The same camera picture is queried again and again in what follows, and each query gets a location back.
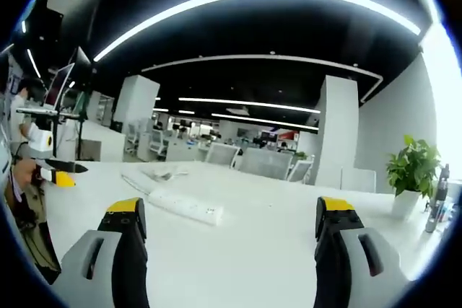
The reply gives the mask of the person's left hand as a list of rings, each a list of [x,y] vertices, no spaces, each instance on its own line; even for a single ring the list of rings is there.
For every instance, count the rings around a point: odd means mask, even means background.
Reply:
[[[23,190],[32,180],[33,172],[36,168],[34,159],[21,159],[13,168],[13,176],[17,186]]]

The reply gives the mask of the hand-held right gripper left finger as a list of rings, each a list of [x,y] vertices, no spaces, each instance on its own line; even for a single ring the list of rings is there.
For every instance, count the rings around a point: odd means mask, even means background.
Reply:
[[[148,307],[146,239],[144,200],[112,204],[64,255],[61,300],[67,307]]]

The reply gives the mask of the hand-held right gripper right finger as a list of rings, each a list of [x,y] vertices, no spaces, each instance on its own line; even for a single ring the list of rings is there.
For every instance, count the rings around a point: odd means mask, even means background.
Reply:
[[[318,198],[315,238],[315,307],[394,307],[410,287],[397,250],[347,201]]]

